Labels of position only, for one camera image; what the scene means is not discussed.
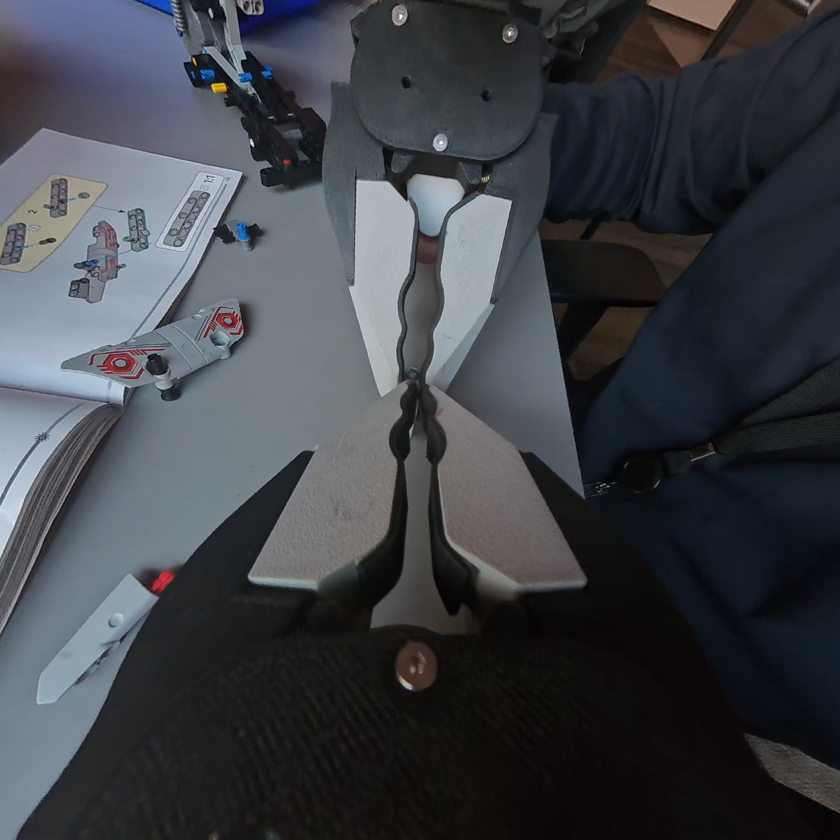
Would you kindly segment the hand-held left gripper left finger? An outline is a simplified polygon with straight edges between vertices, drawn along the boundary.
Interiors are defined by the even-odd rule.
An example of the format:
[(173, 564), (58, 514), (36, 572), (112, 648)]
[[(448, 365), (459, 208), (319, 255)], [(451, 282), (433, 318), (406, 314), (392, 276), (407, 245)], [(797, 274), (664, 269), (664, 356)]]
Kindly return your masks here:
[(248, 582), (373, 610), (403, 571), (412, 428), (413, 385), (403, 382), (317, 448)]

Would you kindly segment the grey Lego panel red pin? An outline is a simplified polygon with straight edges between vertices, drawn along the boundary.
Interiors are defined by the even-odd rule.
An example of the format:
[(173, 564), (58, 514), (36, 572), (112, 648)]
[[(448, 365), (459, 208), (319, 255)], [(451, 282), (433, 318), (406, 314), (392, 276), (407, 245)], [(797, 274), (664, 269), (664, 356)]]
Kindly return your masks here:
[(80, 625), (38, 677), (36, 704), (54, 704), (121, 645), (159, 601), (180, 568), (163, 570), (151, 583), (127, 574)]

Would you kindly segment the office chair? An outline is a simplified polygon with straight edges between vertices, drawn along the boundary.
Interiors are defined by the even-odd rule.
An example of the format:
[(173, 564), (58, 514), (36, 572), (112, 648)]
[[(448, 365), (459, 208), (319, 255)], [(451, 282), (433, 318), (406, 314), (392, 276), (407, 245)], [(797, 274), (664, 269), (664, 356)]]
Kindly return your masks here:
[(567, 364), (610, 308), (653, 308), (666, 293), (655, 263), (643, 250), (593, 238), (541, 239), (560, 358)]

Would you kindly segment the small grey lego assembly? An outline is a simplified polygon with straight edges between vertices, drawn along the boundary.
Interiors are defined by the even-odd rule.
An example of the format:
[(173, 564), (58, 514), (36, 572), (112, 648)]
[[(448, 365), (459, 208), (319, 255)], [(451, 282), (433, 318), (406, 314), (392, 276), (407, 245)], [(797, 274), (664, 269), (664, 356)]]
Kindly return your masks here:
[(409, 367), (403, 377), (406, 390), (401, 398), (402, 419), (413, 435), (427, 437), (434, 419), (437, 402), (424, 374), (417, 367)]

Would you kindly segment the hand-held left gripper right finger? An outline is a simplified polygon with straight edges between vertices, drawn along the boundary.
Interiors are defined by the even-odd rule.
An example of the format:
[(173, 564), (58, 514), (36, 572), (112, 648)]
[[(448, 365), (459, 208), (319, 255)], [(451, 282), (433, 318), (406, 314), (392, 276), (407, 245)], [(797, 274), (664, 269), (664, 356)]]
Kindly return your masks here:
[(514, 444), (434, 386), (421, 391), (432, 570), (450, 615), (587, 584)]

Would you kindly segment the lego instruction booklet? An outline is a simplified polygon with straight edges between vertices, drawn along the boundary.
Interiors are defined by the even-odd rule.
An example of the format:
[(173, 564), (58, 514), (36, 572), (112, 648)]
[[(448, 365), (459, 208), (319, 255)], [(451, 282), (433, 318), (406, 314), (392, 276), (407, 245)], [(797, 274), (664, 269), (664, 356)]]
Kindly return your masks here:
[(61, 362), (164, 325), (242, 178), (50, 129), (2, 163), (2, 629), (133, 390)]

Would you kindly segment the blue plastic bin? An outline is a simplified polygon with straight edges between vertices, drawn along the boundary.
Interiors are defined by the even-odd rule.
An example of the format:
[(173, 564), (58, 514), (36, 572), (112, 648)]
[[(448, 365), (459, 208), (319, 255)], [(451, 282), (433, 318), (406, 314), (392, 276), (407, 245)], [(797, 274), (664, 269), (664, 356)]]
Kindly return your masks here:
[[(169, 1), (138, 1), (142, 5), (152, 7), (165, 14), (172, 15), (172, 4)], [(260, 28), (278, 24), (281, 20), (291, 19), (295, 16), (306, 14), (315, 7), (323, 6), (324, 4), (332, 3), (326, 1), (265, 1), (262, 2), (264, 11), (262, 14), (247, 15), (241, 9), (238, 10), (239, 28), (241, 34), (248, 34), (255, 32)], [(211, 7), (215, 13), (221, 11), (221, 2), (182, 2), (185, 10), (189, 11), (192, 8), (198, 10), (207, 10)]]

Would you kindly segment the person's navy jacket torso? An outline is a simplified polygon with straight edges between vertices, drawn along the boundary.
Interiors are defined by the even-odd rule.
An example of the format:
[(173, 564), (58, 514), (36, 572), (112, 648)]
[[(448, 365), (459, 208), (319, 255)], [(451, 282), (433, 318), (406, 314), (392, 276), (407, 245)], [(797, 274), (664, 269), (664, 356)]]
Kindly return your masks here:
[(651, 312), (593, 404), (587, 482), (687, 470), (593, 502), (694, 628), (748, 730), (838, 769), (838, 209), (740, 208)]

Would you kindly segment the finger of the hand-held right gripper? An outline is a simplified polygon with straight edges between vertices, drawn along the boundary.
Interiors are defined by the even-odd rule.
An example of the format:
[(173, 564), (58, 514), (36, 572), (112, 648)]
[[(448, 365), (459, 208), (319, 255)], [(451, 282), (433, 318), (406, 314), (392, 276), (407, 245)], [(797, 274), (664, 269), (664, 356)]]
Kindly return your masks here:
[(416, 273), (414, 202), (388, 181), (357, 180), (350, 295), (378, 393), (404, 375), (406, 294)]
[(429, 332), (426, 384), (446, 391), (493, 309), (512, 202), (473, 193), (450, 209), (435, 268), (438, 310)]

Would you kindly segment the person's right forearm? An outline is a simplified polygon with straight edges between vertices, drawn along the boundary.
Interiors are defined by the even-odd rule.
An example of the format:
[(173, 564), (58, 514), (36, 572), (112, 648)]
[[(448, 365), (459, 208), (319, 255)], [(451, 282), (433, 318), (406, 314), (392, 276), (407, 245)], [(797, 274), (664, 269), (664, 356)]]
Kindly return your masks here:
[(543, 216), (709, 234), (766, 200), (838, 209), (838, 9), (677, 76), (549, 85)]

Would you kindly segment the black lego vehicle chassis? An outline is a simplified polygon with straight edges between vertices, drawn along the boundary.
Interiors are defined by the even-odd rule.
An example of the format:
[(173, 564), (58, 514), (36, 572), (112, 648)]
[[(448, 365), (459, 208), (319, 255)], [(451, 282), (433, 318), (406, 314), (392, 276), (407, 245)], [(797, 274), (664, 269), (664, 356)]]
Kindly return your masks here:
[(171, 1), (171, 10), (189, 54), (185, 72), (194, 88), (212, 91), (238, 110), (251, 156), (265, 165), (262, 185), (291, 189), (320, 180), (324, 121), (243, 44), (238, 10), (262, 14), (263, 1), (210, 1), (220, 2), (219, 13), (211, 7), (186, 11), (182, 2)]

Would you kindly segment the grey red-patterned lego panel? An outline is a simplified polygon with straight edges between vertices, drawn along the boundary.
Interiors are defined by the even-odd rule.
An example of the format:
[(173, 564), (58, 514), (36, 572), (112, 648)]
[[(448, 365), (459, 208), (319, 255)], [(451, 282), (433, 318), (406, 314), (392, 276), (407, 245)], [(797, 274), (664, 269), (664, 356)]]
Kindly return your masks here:
[(180, 380), (213, 362), (229, 359), (234, 344), (244, 335), (239, 301), (230, 298), (139, 337), (64, 360), (60, 368), (94, 375), (126, 389), (154, 385), (161, 398), (170, 402), (181, 393)]

